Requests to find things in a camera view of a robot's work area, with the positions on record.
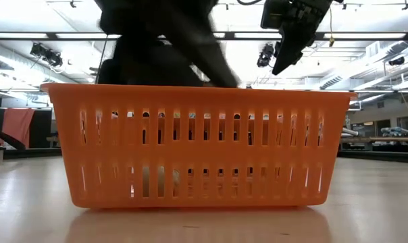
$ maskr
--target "wall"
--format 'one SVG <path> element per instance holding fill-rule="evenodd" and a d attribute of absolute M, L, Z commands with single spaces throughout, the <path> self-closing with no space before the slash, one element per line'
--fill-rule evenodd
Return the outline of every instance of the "wall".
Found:
<path fill-rule="evenodd" d="M 384 100 L 384 108 L 381 109 L 377 108 L 376 102 L 372 104 L 364 106 L 363 111 L 349 113 L 351 124 L 390 119 L 390 125 L 397 126 L 397 118 L 408 116 L 408 108 L 401 103 L 399 96 Z"/>

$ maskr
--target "white floor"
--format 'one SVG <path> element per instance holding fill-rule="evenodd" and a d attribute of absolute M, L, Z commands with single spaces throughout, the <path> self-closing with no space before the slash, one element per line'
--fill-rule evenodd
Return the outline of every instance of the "white floor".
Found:
<path fill-rule="evenodd" d="M 408 242 L 408 164 L 339 159 L 326 204 L 248 211 L 87 211 L 60 158 L 0 167 L 0 243 Z"/>

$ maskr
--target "black object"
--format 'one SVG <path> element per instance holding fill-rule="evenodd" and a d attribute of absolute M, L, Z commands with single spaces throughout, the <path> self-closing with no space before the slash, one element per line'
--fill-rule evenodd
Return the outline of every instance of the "black object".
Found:
<path fill-rule="evenodd" d="M 70 1 L 70 7 L 76 8 L 75 0 L 71 0 L 71 1 Z"/>
<path fill-rule="evenodd" d="M 263 50 L 259 54 L 257 66 L 259 68 L 265 68 L 270 64 L 270 60 L 274 55 L 274 48 L 272 44 L 265 44 Z"/>
<path fill-rule="evenodd" d="M 30 149 L 50 147 L 50 142 L 47 138 L 51 136 L 52 117 L 52 110 L 34 110 L 30 126 L 28 127 L 30 131 L 28 146 Z"/>
<path fill-rule="evenodd" d="M 400 57 L 400 58 L 396 58 L 395 60 L 389 61 L 388 64 L 391 66 L 394 65 L 402 65 L 405 63 L 405 58 L 404 57 Z"/>
<path fill-rule="evenodd" d="M 295 65 L 301 52 L 315 41 L 316 30 L 333 0 L 265 0 L 261 27 L 277 29 L 282 41 L 276 43 L 276 63 L 272 73 L 278 75 Z"/>
<path fill-rule="evenodd" d="M 50 66 L 59 67 L 63 65 L 63 59 L 60 53 L 55 53 L 51 49 L 45 48 L 40 43 L 34 43 L 30 54 L 46 61 Z"/>
<path fill-rule="evenodd" d="M 216 0 L 96 2 L 101 29 L 122 35 L 98 83 L 203 86 L 190 68 L 195 64 L 214 86 L 237 87 L 208 18 Z M 161 35 L 170 43 L 158 40 Z"/>

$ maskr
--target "pipe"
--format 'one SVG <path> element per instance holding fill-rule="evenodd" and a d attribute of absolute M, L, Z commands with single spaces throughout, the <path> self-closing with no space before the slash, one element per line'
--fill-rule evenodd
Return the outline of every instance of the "pipe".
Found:
<path fill-rule="evenodd" d="M 11 51 L 3 46 L 0 45 L 0 61 L 5 62 L 7 65 L 14 67 L 14 63 L 19 64 L 20 66 L 23 67 L 28 67 L 28 71 L 33 70 L 33 71 L 38 71 L 42 75 L 44 75 L 45 79 L 47 81 L 52 81 L 52 82 L 61 82 L 61 83 L 72 83 L 75 84 L 77 83 L 74 80 L 71 80 L 70 78 L 67 78 L 66 76 L 63 76 L 61 74 L 56 74 L 55 72 L 51 71 L 49 68 L 36 63 L 36 61 L 30 60 L 26 57 L 23 57 L 22 55 Z"/>
<path fill-rule="evenodd" d="M 395 71 L 395 72 L 393 72 L 393 73 L 391 73 L 391 74 L 389 74 L 387 76 L 377 78 L 375 80 L 372 80 L 370 82 L 362 84 L 362 85 L 360 85 L 358 87 L 355 87 L 354 90 L 363 90 L 365 88 L 369 88 L 371 86 L 377 85 L 377 84 L 379 84 L 381 82 L 387 81 L 387 80 L 389 80 L 389 79 L 391 79 L 393 77 L 400 76 L 401 74 L 405 74 L 407 72 L 408 72 L 408 67 L 406 67 L 404 69 L 401 69 L 401 70 L 398 70 L 398 71 Z"/>
<path fill-rule="evenodd" d="M 346 134 L 353 135 L 353 136 L 358 136 L 358 135 L 359 135 L 359 132 L 352 131 L 352 130 L 346 129 L 346 128 L 343 128 L 343 129 L 342 129 L 342 132 L 343 132 L 343 133 L 346 133 Z"/>
<path fill-rule="evenodd" d="M 388 47 L 384 47 L 378 51 L 377 54 L 368 57 L 366 54 L 362 57 L 350 62 L 348 65 L 344 65 L 338 68 L 335 72 L 320 80 L 320 89 L 326 89 L 336 83 L 360 74 L 367 69 L 370 69 L 368 64 L 375 63 L 377 61 L 390 61 L 397 55 L 400 55 L 403 51 L 408 49 L 408 41 L 399 41 L 391 44 Z"/>

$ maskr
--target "basket slot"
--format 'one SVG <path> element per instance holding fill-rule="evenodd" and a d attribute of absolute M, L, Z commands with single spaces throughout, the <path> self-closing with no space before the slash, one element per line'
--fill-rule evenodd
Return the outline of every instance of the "basket slot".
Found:
<path fill-rule="evenodd" d="M 223 196 L 226 199 L 232 198 L 234 195 L 232 194 L 232 187 L 233 187 L 233 179 L 232 179 L 232 171 L 229 166 L 225 166 L 223 170 Z"/>
<path fill-rule="evenodd" d="M 219 168 L 217 174 L 217 196 L 221 198 L 224 195 L 224 169 Z"/>
<path fill-rule="evenodd" d="M 195 114 L 194 113 L 189 113 L 189 121 L 188 121 L 188 139 L 189 140 L 195 140 Z"/>
<path fill-rule="evenodd" d="M 308 188 L 307 193 L 308 196 L 314 196 L 321 190 L 321 183 L 322 183 L 322 167 L 321 166 L 313 166 L 309 168 L 308 172 Z"/>
<path fill-rule="evenodd" d="M 225 121 L 219 120 L 219 141 L 225 141 Z"/>
<path fill-rule="evenodd" d="M 185 142 L 189 136 L 189 110 L 182 107 L 180 112 L 180 140 Z"/>
<path fill-rule="evenodd" d="M 211 118 L 210 118 L 210 141 L 218 141 L 219 140 L 219 111 L 217 109 L 211 110 Z"/>
<path fill-rule="evenodd" d="M 324 139 L 324 118 L 322 117 L 322 115 L 320 114 L 320 118 L 319 118 L 319 123 L 318 123 L 318 146 L 323 146 L 323 139 Z"/>
<path fill-rule="evenodd" d="M 143 115 L 141 115 L 141 114 L 143 114 L 143 108 L 136 108 L 135 110 L 134 110 L 134 117 L 133 117 L 133 125 L 134 125 L 134 128 L 132 128 L 133 130 L 134 130 L 134 132 L 136 132 L 136 134 L 134 134 L 135 135 L 135 144 L 136 145 L 140 145 L 140 144 L 143 144 L 143 143 L 145 143 L 145 136 L 144 136 L 144 139 L 143 139 L 143 126 L 144 126 L 144 124 L 143 124 Z"/>
<path fill-rule="evenodd" d="M 291 116 L 291 135 L 290 135 L 290 144 L 291 146 L 296 146 L 297 141 L 297 116 Z"/>
<path fill-rule="evenodd" d="M 160 113 L 157 120 L 157 143 L 165 144 L 165 114 Z"/>
<path fill-rule="evenodd" d="M 109 131 L 111 133 L 111 144 L 118 146 L 120 142 L 120 123 L 119 123 L 119 112 L 117 110 L 111 112 L 111 121 Z"/>
<path fill-rule="evenodd" d="M 188 185 L 187 193 L 188 195 L 187 196 L 189 198 L 193 198 L 194 187 L 196 186 L 194 184 L 194 172 L 195 172 L 194 168 L 188 168 L 188 171 L 187 171 L 187 185 Z"/>
<path fill-rule="evenodd" d="M 225 126 L 222 125 L 221 130 L 223 129 L 224 137 L 223 140 L 227 142 L 235 141 L 234 133 L 234 112 L 232 110 L 227 110 L 225 116 Z"/>
<path fill-rule="evenodd" d="M 86 111 L 80 111 L 80 141 L 81 144 L 86 144 L 86 127 L 87 127 L 87 113 Z"/>
<path fill-rule="evenodd" d="M 255 120 L 253 127 L 253 144 L 261 146 L 263 144 L 263 111 L 261 109 L 255 110 Z"/>
<path fill-rule="evenodd" d="M 248 116 L 248 131 L 247 131 L 247 144 L 249 146 L 253 145 L 253 135 L 254 135 L 255 127 L 253 121 L 253 114 Z"/>
<path fill-rule="evenodd" d="M 86 192 L 85 168 L 83 165 L 81 165 L 81 179 L 82 179 L 82 191 Z"/>
<path fill-rule="evenodd" d="M 195 166 L 193 168 L 193 190 L 194 190 L 194 197 L 196 199 L 202 198 L 203 196 L 203 166 L 201 163 L 195 163 Z"/>
<path fill-rule="evenodd" d="M 310 116 L 307 143 L 306 143 L 307 146 L 311 146 L 311 147 L 318 146 L 319 128 L 320 128 L 320 121 L 318 117 L 318 110 L 314 109 L 311 111 L 311 116 Z"/>
<path fill-rule="evenodd" d="M 210 140 L 210 114 L 204 114 L 204 133 L 203 133 L 203 140 L 209 141 Z"/>
<path fill-rule="evenodd" d="M 174 131 L 173 131 L 173 136 L 172 136 L 172 140 L 180 140 L 180 120 L 181 120 L 181 114 L 180 113 L 175 113 L 174 114 Z"/>
<path fill-rule="evenodd" d="M 240 141 L 240 114 L 234 115 L 234 141 Z"/>
<path fill-rule="evenodd" d="M 155 146 L 159 143 L 159 111 L 156 107 L 150 107 L 149 111 L 149 144 Z"/>

